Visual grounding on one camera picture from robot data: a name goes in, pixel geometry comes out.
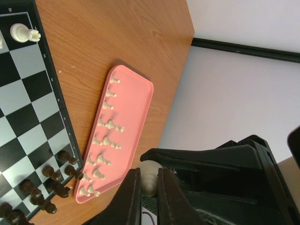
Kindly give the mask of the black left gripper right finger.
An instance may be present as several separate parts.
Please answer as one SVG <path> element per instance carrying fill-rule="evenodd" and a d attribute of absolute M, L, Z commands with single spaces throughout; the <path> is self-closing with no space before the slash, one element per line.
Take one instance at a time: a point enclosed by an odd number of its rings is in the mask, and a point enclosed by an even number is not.
<path fill-rule="evenodd" d="M 159 225 L 205 225 L 167 168 L 159 168 L 157 180 Z"/>

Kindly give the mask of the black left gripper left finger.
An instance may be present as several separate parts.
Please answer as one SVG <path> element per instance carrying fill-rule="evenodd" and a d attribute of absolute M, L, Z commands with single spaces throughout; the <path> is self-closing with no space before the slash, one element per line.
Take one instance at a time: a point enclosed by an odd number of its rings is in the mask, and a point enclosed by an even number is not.
<path fill-rule="evenodd" d="M 140 225 L 142 221 L 140 168 L 130 169 L 109 205 L 88 225 Z"/>

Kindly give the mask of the white chess bishop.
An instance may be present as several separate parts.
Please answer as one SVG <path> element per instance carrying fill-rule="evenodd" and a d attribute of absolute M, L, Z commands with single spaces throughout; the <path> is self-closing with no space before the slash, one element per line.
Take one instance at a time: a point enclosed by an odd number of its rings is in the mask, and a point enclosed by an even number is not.
<path fill-rule="evenodd" d="M 138 168 L 140 168 L 142 194 L 147 197 L 153 197 L 157 193 L 158 187 L 158 171 L 162 165 L 153 160 L 142 161 Z"/>

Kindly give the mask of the white chess rook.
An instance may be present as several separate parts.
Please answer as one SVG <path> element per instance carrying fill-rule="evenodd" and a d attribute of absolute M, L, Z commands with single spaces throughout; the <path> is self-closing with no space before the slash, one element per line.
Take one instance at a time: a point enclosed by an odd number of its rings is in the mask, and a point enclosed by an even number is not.
<path fill-rule="evenodd" d="M 28 41 L 39 42 L 41 39 L 41 34 L 38 30 L 29 29 L 22 23 L 13 24 L 10 28 L 10 35 L 15 41 L 19 43 L 25 43 Z"/>

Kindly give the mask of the white chess knight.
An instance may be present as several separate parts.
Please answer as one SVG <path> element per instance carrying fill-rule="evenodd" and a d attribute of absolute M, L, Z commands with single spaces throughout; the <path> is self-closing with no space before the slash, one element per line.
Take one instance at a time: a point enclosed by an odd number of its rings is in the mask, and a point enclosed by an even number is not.
<path fill-rule="evenodd" d="M 3 48 L 3 38 L 2 35 L 0 34 L 0 49 Z"/>

